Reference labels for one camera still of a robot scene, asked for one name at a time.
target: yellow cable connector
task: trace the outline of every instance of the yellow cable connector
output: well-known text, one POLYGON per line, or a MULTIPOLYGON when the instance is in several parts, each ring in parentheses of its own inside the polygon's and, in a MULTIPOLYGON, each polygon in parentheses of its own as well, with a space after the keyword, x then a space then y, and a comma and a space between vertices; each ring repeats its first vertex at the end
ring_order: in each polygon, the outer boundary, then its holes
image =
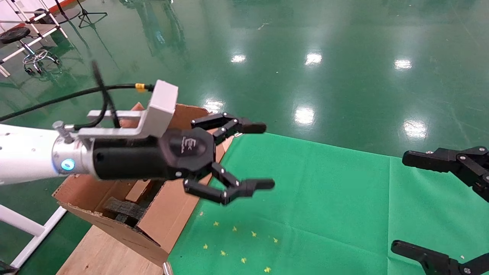
POLYGON ((136 83, 134 85, 134 87, 136 88, 136 91, 137 92, 145 92, 146 89, 144 88, 144 84, 143 83, 136 83))

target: silver metal bracket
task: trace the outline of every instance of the silver metal bracket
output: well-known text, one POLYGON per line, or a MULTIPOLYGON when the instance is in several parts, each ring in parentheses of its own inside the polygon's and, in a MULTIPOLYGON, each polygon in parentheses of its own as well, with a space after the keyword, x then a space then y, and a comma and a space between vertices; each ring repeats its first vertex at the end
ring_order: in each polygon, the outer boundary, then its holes
MULTIPOLYGON (((144 111, 117 111, 120 119, 139 120, 136 128, 82 128, 78 131, 78 138, 87 148, 91 148, 94 139, 140 139, 148 136, 161 137, 175 112, 177 104, 178 87, 162 80, 157 80, 155 89, 144 111)), ((100 110, 92 110, 88 117, 98 117, 100 110)), ((106 111, 104 118, 110 117, 106 111)))

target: cardboard box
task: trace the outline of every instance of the cardboard box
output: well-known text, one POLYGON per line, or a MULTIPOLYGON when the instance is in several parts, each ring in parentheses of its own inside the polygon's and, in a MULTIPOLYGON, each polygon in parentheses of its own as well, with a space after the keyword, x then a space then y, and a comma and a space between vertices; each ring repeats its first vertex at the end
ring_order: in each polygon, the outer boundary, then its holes
MULTIPOLYGON (((133 108, 141 109, 140 104, 133 108)), ((192 119, 207 115, 205 109, 178 104, 168 128, 190 129, 192 119)), ((122 126, 134 125, 124 121, 122 126)), ((231 141, 232 137, 216 148, 217 162, 221 161, 231 141)), ((208 184, 210 180, 209 174, 200 183, 208 184)), ((104 211, 102 205, 110 197, 126 200, 133 187, 135 191, 132 193, 142 193, 141 181, 138 184, 136 182, 98 181, 90 175, 72 175, 53 193, 53 197, 66 210, 96 225, 138 254, 161 266, 167 260, 199 198, 183 191, 182 180, 167 181, 136 227, 131 228, 113 220, 113 214, 104 211)))

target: black cable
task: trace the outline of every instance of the black cable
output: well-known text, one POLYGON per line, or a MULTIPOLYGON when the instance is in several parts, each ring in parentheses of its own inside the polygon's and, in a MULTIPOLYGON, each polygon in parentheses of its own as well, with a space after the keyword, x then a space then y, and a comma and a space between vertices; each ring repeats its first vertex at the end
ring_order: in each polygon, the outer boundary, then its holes
POLYGON ((105 100, 104 100, 104 105, 102 106, 102 110, 100 110, 100 114, 98 115, 98 117, 94 121, 91 121, 87 124, 75 124, 75 125, 73 125, 73 129, 78 131, 82 128, 92 128, 92 127, 97 126, 97 124, 102 122, 102 120, 104 119, 105 111, 107 111, 107 102, 105 102, 105 100))
POLYGON ((95 82, 97 83, 98 87, 100 87, 100 90, 102 91, 102 95, 104 97, 104 104, 108 104, 109 109, 111 111, 111 118, 114 124, 114 128, 121 128, 121 125, 119 123, 119 117, 117 117, 117 109, 115 108, 111 95, 107 92, 107 89, 105 88, 104 80, 100 75, 100 70, 98 69, 98 65, 95 60, 92 61, 92 69, 93 69, 93 77, 95 78, 95 82))
MULTIPOLYGON (((136 83, 133 83, 133 84, 118 84, 118 85, 105 86, 105 89, 106 90, 134 89, 135 86, 136 86, 136 83)), ((154 88, 153 85, 145 85, 145 86, 148 86, 148 88, 147 88, 148 91, 152 91, 152 89, 154 88)), ((0 122, 5 121, 7 119, 14 118, 16 116, 23 115, 25 113, 28 113, 28 112, 31 112, 31 111, 34 111, 34 110, 37 110, 37 109, 40 109, 42 107, 46 107, 46 106, 51 105, 51 104, 54 104, 54 103, 59 103, 59 102, 62 102, 62 101, 68 100, 68 99, 72 99, 72 98, 75 98, 75 97, 79 97, 79 96, 90 94, 90 93, 94 93, 94 92, 100 92, 100 87, 95 87, 95 88, 86 89, 86 90, 79 91, 79 92, 74 92, 72 94, 61 96, 61 97, 58 97, 58 98, 55 98, 55 99, 52 99, 52 100, 49 100, 49 101, 46 101, 46 102, 43 102, 43 103, 34 105, 32 107, 29 107, 29 108, 25 108, 23 110, 20 110, 20 111, 17 111, 17 112, 13 112, 13 113, 8 114, 8 115, 0 116, 0 122)))

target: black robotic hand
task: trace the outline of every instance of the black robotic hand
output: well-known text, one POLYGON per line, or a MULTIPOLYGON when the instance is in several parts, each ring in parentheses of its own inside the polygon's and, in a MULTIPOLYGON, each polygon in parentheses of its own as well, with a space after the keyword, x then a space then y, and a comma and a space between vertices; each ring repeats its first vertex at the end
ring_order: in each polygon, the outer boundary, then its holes
POLYGON ((272 189, 272 179, 248 179, 239 181, 224 167, 215 162, 216 145, 237 132, 262 134, 267 129, 263 123, 251 123, 246 118, 233 117, 227 113, 202 117, 191 122, 192 130, 171 130, 162 138, 162 147, 168 164, 175 168, 177 178, 184 178, 186 193, 223 205, 238 197, 251 197, 257 189, 272 189), (217 130, 210 134, 205 130, 217 130), (212 173, 226 188, 219 190, 202 185, 199 180, 212 173))
POLYGON ((402 163, 424 170, 451 172, 489 202, 489 155, 486 147, 477 146, 456 151, 438 148, 426 153, 407 151, 402 163))
POLYGON ((481 275, 489 271, 489 253, 461 264, 446 254, 399 240, 392 242, 391 251, 418 261, 426 275, 481 275))
POLYGON ((169 129, 162 137, 139 140, 96 140, 93 163, 100 179, 183 179, 185 192, 226 205, 255 190, 272 189, 272 179, 240 181, 216 162, 216 145, 237 132, 262 134, 263 123, 224 114, 191 121, 191 130, 169 129), (218 128, 213 134, 206 130, 218 128), (219 190, 199 183, 212 174, 226 187, 219 190))

